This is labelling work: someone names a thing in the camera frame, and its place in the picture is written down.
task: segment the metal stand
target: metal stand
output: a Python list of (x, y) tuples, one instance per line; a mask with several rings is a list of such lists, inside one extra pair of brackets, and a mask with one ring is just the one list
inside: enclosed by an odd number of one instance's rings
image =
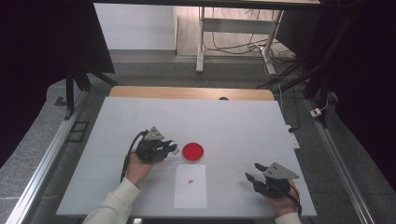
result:
[(271, 62), (270, 50), (283, 11), (275, 11), (276, 16), (273, 21), (247, 21), (205, 18), (205, 7), (200, 7), (200, 10), (200, 39), (196, 66), (197, 74), (202, 74), (204, 72), (204, 32), (268, 35), (265, 48), (261, 48), (261, 54), (265, 61), (268, 74), (270, 76), (276, 74)]

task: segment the white table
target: white table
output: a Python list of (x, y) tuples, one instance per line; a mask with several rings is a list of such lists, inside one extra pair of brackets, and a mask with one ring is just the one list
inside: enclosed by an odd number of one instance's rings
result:
[(303, 216), (315, 216), (300, 165), (277, 102), (106, 98), (57, 215), (86, 216), (120, 183), (123, 158), (134, 137), (156, 126), (179, 147), (205, 149), (206, 208), (175, 208), (181, 153), (152, 170), (141, 183), (133, 217), (265, 218), (271, 205), (253, 190), (245, 172), (264, 180), (254, 163), (276, 161), (300, 175)]

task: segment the red dish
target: red dish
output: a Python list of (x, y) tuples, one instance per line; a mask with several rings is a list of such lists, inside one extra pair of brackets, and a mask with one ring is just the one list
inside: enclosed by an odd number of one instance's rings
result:
[(204, 156), (204, 149), (198, 143), (188, 143), (183, 147), (183, 157), (187, 162), (196, 163)]

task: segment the human hand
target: human hand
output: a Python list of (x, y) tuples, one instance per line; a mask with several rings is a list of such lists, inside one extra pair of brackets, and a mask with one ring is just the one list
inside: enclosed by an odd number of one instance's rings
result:
[[(296, 186), (294, 185), (294, 181), (289, 180), (289, 183), (291, 185), (289, 194), (297, 200), (300, 192), (297, 190)], [(297, 205), (286, 196), (282, 197), (282, 198), (277, 198), (277, 199), (270, 198), (265, 195), (264, 195), (264, 197), (274, 207), (274, 210), (278, 216), (283, 216), (288, 213), (297, 212)]]
[(160, 164), (163, 161), (154, 163), (144, 163), (137, 157), (135, 150), (129, 155), (128, 168), (126, 170), (126, 178), (129, 179), (136, 186), (142, 181), (151, 171), (152, 167)]

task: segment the white sleeve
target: white sleeve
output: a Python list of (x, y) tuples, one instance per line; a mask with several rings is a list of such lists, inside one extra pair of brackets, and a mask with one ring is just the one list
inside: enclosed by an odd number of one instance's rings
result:
[(301, 224), (297, 213), (288, 213), (275, 219), (276, 224)]
[(120, 185), (106, 195), (105, 199), (87, 215), (83, 223), (126, 223), (131, 214), (132, 202), (139, 193), (140, 189), (124, 177)]

